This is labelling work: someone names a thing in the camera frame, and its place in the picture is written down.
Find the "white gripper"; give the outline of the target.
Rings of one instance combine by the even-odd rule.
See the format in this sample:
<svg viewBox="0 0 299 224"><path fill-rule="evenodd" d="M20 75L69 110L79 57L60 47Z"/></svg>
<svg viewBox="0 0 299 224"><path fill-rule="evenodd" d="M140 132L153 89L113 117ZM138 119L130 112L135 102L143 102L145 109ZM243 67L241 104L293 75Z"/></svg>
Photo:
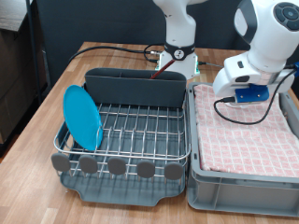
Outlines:
<svg viewBox="0 0 299 224"><path fill-rule="evenodd" d="M236 99L268 99L278 87L278 93L287 91L294 81L294 75L280 72L275 80L269 79L265 83L262 76L227 75L219 72L213 82L213 91L218 97L235 97Z"/></svg>

